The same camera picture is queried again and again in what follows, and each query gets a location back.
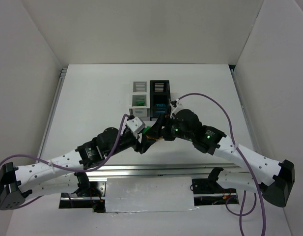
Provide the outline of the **teal rounded lego brick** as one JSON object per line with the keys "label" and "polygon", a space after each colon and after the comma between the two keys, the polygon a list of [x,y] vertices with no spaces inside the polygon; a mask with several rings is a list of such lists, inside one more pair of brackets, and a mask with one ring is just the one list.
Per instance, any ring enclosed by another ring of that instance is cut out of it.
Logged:
{"label": "teal rounded lego brick", "polygon": [[163,104],[163,103],[159,103],[159,104],[156,104],[155,107],[157,109],[164,109],[166,107],[166,104]]}

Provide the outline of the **green lego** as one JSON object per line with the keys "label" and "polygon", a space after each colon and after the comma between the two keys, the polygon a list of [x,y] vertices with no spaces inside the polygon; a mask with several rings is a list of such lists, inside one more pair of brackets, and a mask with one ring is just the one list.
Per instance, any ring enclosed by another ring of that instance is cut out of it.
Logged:
{"label": "green lego", "polygon": [[151,126],[145,127],[144,130],[143,130],[143,133],[146,133],[150,128],[151,128]]}
{"label": "green lego", "polygon": [[136,101],[136,106],[146,106],[145,105],[145,100],[137,100]]}

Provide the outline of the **yellow rounded lego brick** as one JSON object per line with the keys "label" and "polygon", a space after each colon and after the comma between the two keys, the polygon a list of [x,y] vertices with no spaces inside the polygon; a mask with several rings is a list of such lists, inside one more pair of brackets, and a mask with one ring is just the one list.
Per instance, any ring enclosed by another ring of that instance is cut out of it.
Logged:
{"label": "yellow rounded lego brick", "polygon": [[158,141],[158,140],[161,140],[161,139],[162,139],[162,137],[158,137],[158,136],[154,137],[154,136],[146,135],[146,137],[147,137],[148,139],[150,139],[150,140],[155,140],[155,141]]}

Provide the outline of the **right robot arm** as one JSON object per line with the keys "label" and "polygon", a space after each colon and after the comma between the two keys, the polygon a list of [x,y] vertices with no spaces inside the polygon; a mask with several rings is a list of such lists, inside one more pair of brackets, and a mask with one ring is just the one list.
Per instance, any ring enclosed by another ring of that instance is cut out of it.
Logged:
{"label": "right robot arm", "polygon": [[281,162],[267,158],[243,145],[235,144],[224,132],[203,125],[189,109],[161,116],[146,131],[153,139],[173,141],[176,138],[192,142],[202,153],[223,158],[246,170],[245,174],[232,174],[216,169],[210,176],[224,189],[235,188],[257,193],[270,204],[286,207],[295,183],[295,167],[289,160]]}

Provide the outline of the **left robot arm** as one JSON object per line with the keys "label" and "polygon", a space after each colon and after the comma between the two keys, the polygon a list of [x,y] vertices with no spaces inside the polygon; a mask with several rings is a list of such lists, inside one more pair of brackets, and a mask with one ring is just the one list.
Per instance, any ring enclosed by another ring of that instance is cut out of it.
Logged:
{"label": "left robot arm", "polygon": [[129,148],[143,154],[159,138],[149,128],[135,133],[129,127],[124,131],[110,127],[91,141],[51,160],[15,166],[8,157],[0,166],[0,210],[18,209],[31,198],[57,192],[83,195],[90,188],[88,172],[98,170],[110,157]]}

